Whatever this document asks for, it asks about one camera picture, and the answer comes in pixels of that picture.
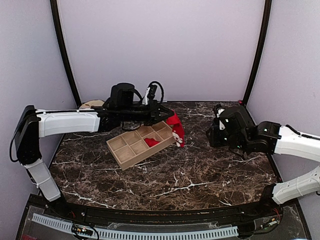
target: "dark marble tabletop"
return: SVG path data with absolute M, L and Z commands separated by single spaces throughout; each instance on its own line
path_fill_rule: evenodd
M 122 171 L 106 141 L 122 133 L 66 134 L 50 167 L 68 202 L 123 210 L 196 210 L 258 201 L 276 176 L 263 154 L 246 160 L 212 148 L 205 131 L 217 102 L 168 102 L 185 130 L 175 144 Z M 237 103 L 222 103 L 233 106 Z

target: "black frame pole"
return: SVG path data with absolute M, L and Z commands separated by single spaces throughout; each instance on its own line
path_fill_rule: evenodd
M 246 86 L 246 90 L 245 90 L 243 100 L 242 100 L 242 104 L 244 106 L 247 106 L 252 89 L 255 84 L 262 52 L 263 52 L 264 45 L 265 45 L 268 24 L 269 24 L 269 18 L 270 18 L 270 12 L 271 12 L 271 4 L 272 4 L 272 0 L 265 0 L 259 40 L 258 40 L 258 44 L 256 47 L 256 52 L 255 52 L 255 56 L 254 56 L 254 60 L 253 60 L 253 65 L 252 65 L 249 81 Z
M 52 12 L 52 18 L 53 18 L 53 23 L 54 23 L 54 28 L 55 28 L 55 34 L 56 38 L 58 41 L 58 45 L 60 48 L 60 54 L 62 57 L 63 65 L 64 65 L 64 70 L 66 73 L 66 76 L 68 78 L 68 82 L 72 91 L 72 95 L 74 98 L 74 101 L 77 105 L 77 107 L 80 107 L 82 105 L 79 92 L 76 86 L 75 78 L 72 74 L 68 54 L 67 54 L 67 49 L 66 49 L 66 44 L 64 40 L 64 35 L 62 32 L 62 27 L 61 27 L 61 22 L 60 22 L 60 17 L 59 17 L 59 9 L 58 9 L 58 3 L 57 0 L 50 0 L 50 5 L 51 5 L 51 12 Z

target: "lavender wall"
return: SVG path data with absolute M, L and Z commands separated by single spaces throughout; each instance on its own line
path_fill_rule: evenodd
M 248 109 L 257 122 L 273 121 L 320 136 L 320 1 L 273 1 L 268 33 Z M 318 162 L 274 156 L 285 181 Z M 320 236 L 320 197 L 299 199 L 313 239 Z
M 0 238 L 15 239 L 30 193 L 26 170 L 9 160 L 9 142 L 26 105 L 74 108 L 51 16 L 50 1 L 0 1 Z M 40 142 L 48 164 L 61 136 Z
M 263 0 L 61 0 L 66 47 L 82 101 L 112 85 L 167 100 L 237 101 L 256 52 Z

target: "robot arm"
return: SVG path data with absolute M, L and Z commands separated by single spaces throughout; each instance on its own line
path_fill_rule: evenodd
M 243 106 L 223 109 L 217 105 L 214 112 L 216 118 L 207 132 L 212 147 L 229 146 L 247 154 L 287 154 L 320 162 L 320 136 L 275 122 L 255 125 Z M 320 166 L 290 181 L 267 186 L 260 203 L 276 206 L 316 191 L 320 191 Z
M 154 100 L 155 84 L 162 91 L 160 102 Z M 133 102 L 134 94 L 140 98 L 139 102 Z M 75 132 L 109 132 L 119 127 L 121 122 L 151 126 L 174 115 L 172 110 L 162 106 L 163 97 L 163 88 L 158 82 L 149 84 L 144 101 L 132 84 L 119 83 L 112 87 L 110 98 L 101 107 L 48 111 L 29 105 L 24 109 L 11 140 L 10 158 L 27 169 L 48 203 L 60 214 L 66 214 L 66 200 L 42 160 L 39 138 Z M 16 160 L 11 156 L 13 141 Z

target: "wooden tray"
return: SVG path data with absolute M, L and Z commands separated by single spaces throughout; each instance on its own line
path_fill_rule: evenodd
M 146 138 L 155 139 L 159 143 L 149 147 L 144 140 Z M 174 142 L 172 128 L 164 121 L 153 126 L 141 126 L 138 130 L 125 132 L 106 141 L 122 170 L 147 159 Z

